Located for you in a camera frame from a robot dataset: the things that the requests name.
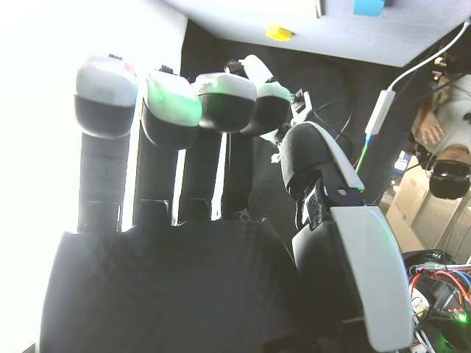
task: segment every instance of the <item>black hair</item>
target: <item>black hair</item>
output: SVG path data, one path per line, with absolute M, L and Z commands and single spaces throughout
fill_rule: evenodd
M 463 176 L 466 173 L 466 167 L 461 164 L 437 163 L 428 184 L 430 192 L 439 199 L 456 200 L 463 197 L 470 189 L 470 179 L 453 178 L 452 175 Z M 440 174 L 450 174 L 451 177 L 439 176 Z

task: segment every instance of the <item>yellow object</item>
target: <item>yellow object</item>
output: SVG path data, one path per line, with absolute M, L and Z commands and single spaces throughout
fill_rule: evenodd
M 279 26 L 271 25 L 266 29 L 266 36 L 268 38 L 284 42 L 291 40 L 293 33 Z

